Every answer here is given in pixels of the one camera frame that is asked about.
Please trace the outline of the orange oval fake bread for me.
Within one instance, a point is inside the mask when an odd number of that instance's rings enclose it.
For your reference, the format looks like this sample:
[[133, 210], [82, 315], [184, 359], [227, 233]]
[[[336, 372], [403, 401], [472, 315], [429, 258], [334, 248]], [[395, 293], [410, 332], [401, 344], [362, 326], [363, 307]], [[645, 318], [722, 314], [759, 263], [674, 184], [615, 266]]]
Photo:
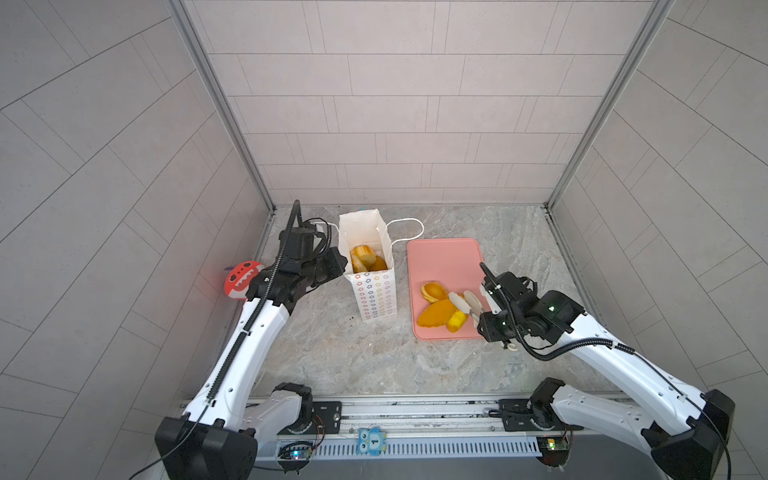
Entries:
[[430, 304], [418, 317], [417, 325], [423, 328], [444, 326], [458, 312], [450, 299], [445, 298]]

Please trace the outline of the braided ring fake bread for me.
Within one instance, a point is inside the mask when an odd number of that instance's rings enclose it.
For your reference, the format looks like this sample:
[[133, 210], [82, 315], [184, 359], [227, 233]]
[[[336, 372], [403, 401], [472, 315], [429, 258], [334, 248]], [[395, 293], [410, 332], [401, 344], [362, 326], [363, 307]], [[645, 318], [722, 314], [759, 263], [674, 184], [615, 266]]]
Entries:
[[369, 272], [376, 265], [378, 256], [368, 245], [353, 247], [350, 251], [350, 260], [354, 273]]

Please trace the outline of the white printed paper bag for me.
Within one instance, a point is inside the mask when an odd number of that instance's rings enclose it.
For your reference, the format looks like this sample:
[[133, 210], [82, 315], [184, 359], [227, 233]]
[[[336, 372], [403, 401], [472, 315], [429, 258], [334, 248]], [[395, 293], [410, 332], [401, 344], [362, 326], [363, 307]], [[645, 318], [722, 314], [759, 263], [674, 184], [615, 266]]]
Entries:
[[[420, 227], [419, 233], [411, 237], [392, 239], [389, 228], [402, 222], [415, 222]], [[381, 319], [397, 313], [393, 246], [398, 242], [418, 239], [424, 231], [421, 220], [401, 218], [386, 222], [378, 209], [360, 210], [339, 217], [338, 249], [347, 258], [344, 277], [352, 285], [360, 315], [364, 320]], [[359, 245], [370, 246], [377, 256], [386, 261], [389, 269], [354, 273], [350, 251]]]

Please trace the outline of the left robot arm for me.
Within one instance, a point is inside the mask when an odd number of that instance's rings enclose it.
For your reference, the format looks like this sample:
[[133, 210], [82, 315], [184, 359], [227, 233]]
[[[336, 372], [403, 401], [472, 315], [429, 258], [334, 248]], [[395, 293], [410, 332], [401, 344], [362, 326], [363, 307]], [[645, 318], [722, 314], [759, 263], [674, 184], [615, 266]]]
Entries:
[[283, 382], [256, 405], [249, 396], [298, 300], [343, 274], [347, 261], [332, 246], [332, 233], [319, 218], [289, 226], [273, 265], [243, 262], [226, 278], [227, 295], [243, 303], [237, 327], [184, 413], [164, 418], [155, 433], [169, 478], [246, 479], [260, 445], [285, 430], [317, 427], [308, 386]]

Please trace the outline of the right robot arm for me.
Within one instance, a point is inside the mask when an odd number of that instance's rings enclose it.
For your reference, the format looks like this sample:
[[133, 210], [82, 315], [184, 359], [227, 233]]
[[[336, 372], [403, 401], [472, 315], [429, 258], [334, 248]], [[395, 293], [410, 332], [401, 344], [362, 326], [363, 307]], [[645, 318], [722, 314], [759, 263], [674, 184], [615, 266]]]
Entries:
[[528, 277], [481, 269], [478, 295], [449, 293], [448, 299], [472, 316], [487, 342], [522, 347], [542, 362], [572, 353], [632, 400], [622, 404], [548, 377], [524, 407], [498, 408], [495, 415], [541, 431], [592, 430], [648, 455], [670, 479], [711, 479], [720, 463], [732, 463], [730, 397], [717, 389], [703, 392], [657, 367], [567, 295], [540, 295]]

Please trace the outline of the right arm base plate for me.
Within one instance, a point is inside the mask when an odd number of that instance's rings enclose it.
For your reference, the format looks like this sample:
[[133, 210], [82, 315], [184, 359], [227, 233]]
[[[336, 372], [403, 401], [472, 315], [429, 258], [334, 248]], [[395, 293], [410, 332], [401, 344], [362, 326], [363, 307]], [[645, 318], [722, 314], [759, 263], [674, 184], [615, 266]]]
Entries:
[[539, 430], [528, 399], [501, 399], [497, 412], [505, 432]]

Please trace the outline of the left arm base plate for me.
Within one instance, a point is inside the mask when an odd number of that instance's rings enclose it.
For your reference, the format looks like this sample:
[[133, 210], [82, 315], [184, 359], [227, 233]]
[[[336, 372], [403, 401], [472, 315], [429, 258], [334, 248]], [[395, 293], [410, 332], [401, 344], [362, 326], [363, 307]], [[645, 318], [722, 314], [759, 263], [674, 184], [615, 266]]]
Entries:
[[314, 401], [312, 406], [313, 420], [302, 431], [305, 435], [318, 433], [316, 417], [321, 420], [327, 435], [335, 435], [340, 431], [343, 404], [340, 401]]

